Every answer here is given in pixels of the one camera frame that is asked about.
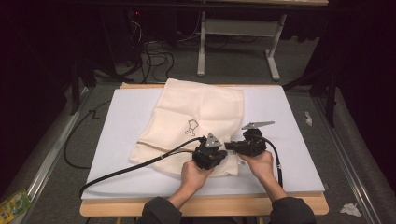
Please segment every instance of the drawn figure on bag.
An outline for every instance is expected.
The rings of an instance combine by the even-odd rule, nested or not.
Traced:
[[[198,122],[195,119],[190,119],[189,120],[189,129],[184,132],[185,134],[190,134],[190,136],[195,136],[194,130],[199,126]]]

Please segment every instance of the white desk leg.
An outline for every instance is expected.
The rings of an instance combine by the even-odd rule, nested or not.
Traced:
[[[286,20],[286,14],[283,14],[280,17],[279,20],[279,25],[277,26],[276,33],[274,35],[274,42],[271,50],[266,50],[265,51],[265,57],[267,58],[268,65],[270,67],[271,71],[271,76],[273,81],[279,81],[280,76],[279,73],[277,72],[275,60],[274,60],[274,54],[276,50],[277,43],[279,42],[280,35],[282,34],[283,26],[285,25],[285,20]]]
[[[198,55],[198,77],[205,75],[205,12],[201,15],[201,46]]]

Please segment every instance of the wooden table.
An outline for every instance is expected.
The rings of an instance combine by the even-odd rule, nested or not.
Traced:
[[[162,86],[163,85],[133,84],[122,85],[121,89],[160,88]],[[315,215],[325,215],[329,212],[329,206],[327,205],[323,192],[293,192],[289,193],[289,196],[302,198],[312,208]],[[80,213],[84,217],[140,217],[144,204],[150,199],[152,199],[152,197],[133,199],[85,199],[81,204]],[[186,217],[262,217],[271,213],[272,205],[265,193],[249,195],[235,194],[227,196],[194,196],[182,207],[181,211],[183,216]]]

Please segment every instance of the person's left hand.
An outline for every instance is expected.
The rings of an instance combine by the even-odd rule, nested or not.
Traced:
[[[195,161],[184,162],[181,170],[181,187],[193,190],[195,193],[204,186],[207,177],[214,169],[203,170],[196,165]]]

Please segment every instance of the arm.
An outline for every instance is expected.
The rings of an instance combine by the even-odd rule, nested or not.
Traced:
[[[168,199],[157,197],[145,204],[142,217],[136,224],[176,224],[180,222],[179,209],[201,189],[207,177],[213,172],[201,170],[195,161],[187,161],[181,171],[181,185]]]
[[[269,151],[257,157],[239,155],[246,161],[251,172],[259,179],[273,206],[270,218],[274,224],[316,223],[312,209],[302,200],[288,197],[274,176],[274,158]]]

